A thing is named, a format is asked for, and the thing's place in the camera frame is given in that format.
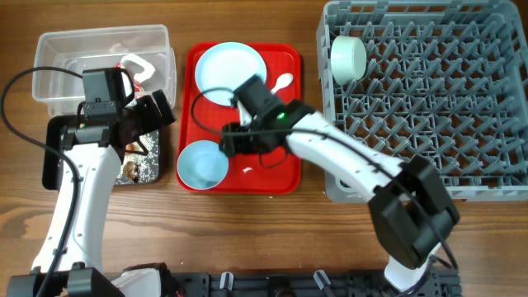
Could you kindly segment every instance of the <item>clear plastic container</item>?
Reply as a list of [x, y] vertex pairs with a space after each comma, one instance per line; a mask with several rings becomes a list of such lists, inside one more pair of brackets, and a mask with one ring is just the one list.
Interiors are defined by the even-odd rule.
[[[176, 103], [176, 61], [167, 27], [127, 26], [44, 33], [39, 38], [35, 67], [55, 66], [76, 73], [85, 69], [114, 67], [127, 54], [150, 62], [156, 72], [142, 82], [143, 96], [163, 89], [172, 107]], [[141, 72], [142, 68], [128, 68]], [[83, 81], [66, 73], [33, 73], [33, 98], [48, 105], [50, 116], [72, 115], [84, 100]]]

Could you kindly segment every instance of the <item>red object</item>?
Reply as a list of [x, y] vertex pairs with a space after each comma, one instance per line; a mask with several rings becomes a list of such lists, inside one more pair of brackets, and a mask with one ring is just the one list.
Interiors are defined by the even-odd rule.
[[[196, 86], [195, 67], [201, 55], [218, 43], [201, 43], [189, 50], [187, 55], [185, 86], [181, 107], [181, 128], [178, 145], [178, 156], [189, 144], [198, 140], [211, 140], [219, 143], [220, 136], [204, 131], [196, 125], [191, 117], [191, 104], [200, 94]], [[266, 85], [271, 89], [275, 86], [277, 78], [283, 73], [292, 73], [294, 81], [288, 87], [277, 92], [277, 96], [284, 103], [292, 99], [301, 98], [301, 60], [299, 53], [289, 45], [273, 44], [247, 44], [254, 48], [266, 63]], [[207, 100], [199, 99], [195, 109], [196, 117], [212, 129], [221, 130], [222, 126], [231, 122], [239, 122], [238, 111], [226, 106], [220, 106]], [[285, 156], [285, 150], [278, 148], [274, 152], [262, 155], [265, 166], [273, 165]], [[229, 170], [225, 179], [215, 188], [199, 191], [205, 193], [234, 193], [234, 194], [263, 194], [279, 195], [291, 193], [300, 183], [301, 161], [293, 155], [288, 155], [286, 160], [277, 167], [267, 169], [258, 161], [258, 155], [237, 155], [229, 159]], [[191, 189], [180, 179], [180, 185], [188, 191]]]

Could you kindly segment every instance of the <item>wooden table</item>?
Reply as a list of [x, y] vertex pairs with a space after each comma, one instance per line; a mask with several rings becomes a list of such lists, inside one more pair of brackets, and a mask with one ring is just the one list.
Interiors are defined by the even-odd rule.
[[[12, 0], [0, 7], [2, 87], [33, 65], [44, 32], [160, 23], [167, 26], [177, 55], [178, 115], [186, 53], [212, 40], [293, 45], [304, 60], [304, 100], [322, 107], [315, 30], [324, 1], [67, 2]], [[46, 106], [31, 98], [30, 77], [12, 88], [6, 110], [18, 129], [44, 139], [49, 116]], [[170, 157], [158, 183], [114, 190], [103, 244], [107, 273], [148, 262], [209, 273], [347, 271], [387, 263], [367, 207], [332, 203], [323, 193], [323, 172], [313, 164], [304, 164], [300, 187], [287, 196], [203, 196], [182, 190], [174, 178], [178, 131], [176, 123], [167, 134]], [[29, 272], [57, 193], [40, 183], [42, 149], [4, 125], [0, 137], [0, 295], [5, 295], [10, 276]], [[528, 203], [457, 206], [462, 219], [448, 242], [460, 264], [464, 294], [528, 295]]]

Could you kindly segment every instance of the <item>light blue bowl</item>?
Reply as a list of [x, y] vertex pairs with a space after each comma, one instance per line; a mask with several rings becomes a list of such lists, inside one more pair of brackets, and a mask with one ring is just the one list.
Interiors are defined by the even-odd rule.
[[178, 157], [177, 172], [181, 181], [195, 190], [218, 186], [228, 174], [229, 160], [219, 145], [200, 140], [187, 145]]

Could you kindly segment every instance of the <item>dish rack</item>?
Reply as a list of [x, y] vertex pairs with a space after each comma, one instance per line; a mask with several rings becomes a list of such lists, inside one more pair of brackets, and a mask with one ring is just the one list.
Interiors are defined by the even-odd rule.
[[[363, 79], [340, 86], [330, 50], [361, 38]], [[332, 1], [317, 29], [324, 115], [405, 161], [438, 167], [454, 198], [528, 200], [528, 48], [507, 0]], [[327, 196], [360, 197], [325, 172]]]

